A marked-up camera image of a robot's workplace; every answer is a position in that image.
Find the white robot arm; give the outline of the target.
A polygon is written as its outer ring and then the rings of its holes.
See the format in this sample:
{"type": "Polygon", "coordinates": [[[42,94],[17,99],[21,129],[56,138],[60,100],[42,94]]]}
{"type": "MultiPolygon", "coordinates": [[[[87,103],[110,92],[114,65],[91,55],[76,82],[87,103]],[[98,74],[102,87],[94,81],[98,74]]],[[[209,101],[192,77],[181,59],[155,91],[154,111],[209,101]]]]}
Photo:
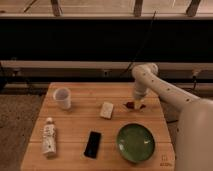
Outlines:
{"type": "Polygon", "coordinates": [[[200,98],[158,76],[158,66],[134,66],[133,97],[142,99],[151,89],[179,112],[175,171],[213,171],[213,100],[200,98]]]}

